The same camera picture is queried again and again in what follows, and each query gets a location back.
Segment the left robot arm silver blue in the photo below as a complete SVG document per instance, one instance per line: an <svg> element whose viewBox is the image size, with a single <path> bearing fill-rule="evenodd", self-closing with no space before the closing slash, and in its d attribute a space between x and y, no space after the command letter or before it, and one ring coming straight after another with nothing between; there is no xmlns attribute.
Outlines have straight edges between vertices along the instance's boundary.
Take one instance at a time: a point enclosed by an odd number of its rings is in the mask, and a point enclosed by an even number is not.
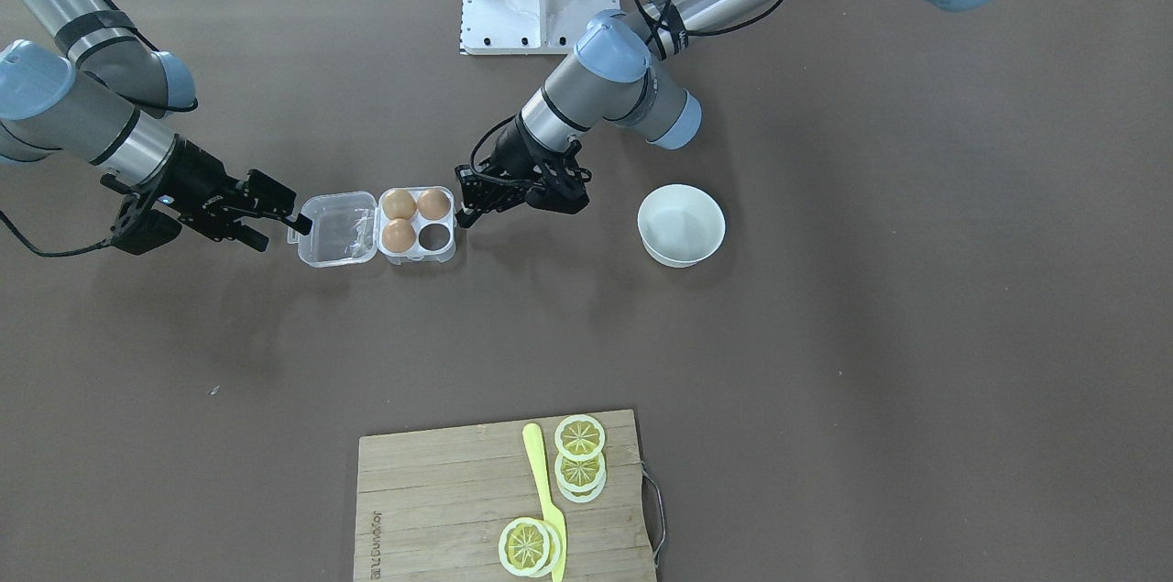
<svg viewBox="0 0 1173 582"><path fill-rule="evenodd" d="M992 0L925 0L971 11ZM514 207L577 214L589 203L589 170L577 163L582 136L609 122L651 146L677 150L701 123L698 99L663 68L697 38L717 38L762 21L784 0L645 0L632 11L594 14L586 29L531 99L486 133L486 160L456 165L457 226Z"/></svg>

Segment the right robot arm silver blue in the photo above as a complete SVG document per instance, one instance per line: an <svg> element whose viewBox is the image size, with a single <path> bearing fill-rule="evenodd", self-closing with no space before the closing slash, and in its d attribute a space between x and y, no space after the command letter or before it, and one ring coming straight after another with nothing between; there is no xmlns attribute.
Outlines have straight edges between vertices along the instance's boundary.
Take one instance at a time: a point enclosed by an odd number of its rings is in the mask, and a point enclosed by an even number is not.
<svg viewBox="0 0 1173 582"><path fill-rule="evenodd" d="M4 164L28 165L72 153L101 169L121 194L101 248L143 255L183 226L211 241L264 251L248 219L277 219L307 235L296 192L265 172L243 180L172 131L167 117L198 101L192 73L142 35L111 0L21 0L53 36L53 48L18 39L4 50Z"/></svg>

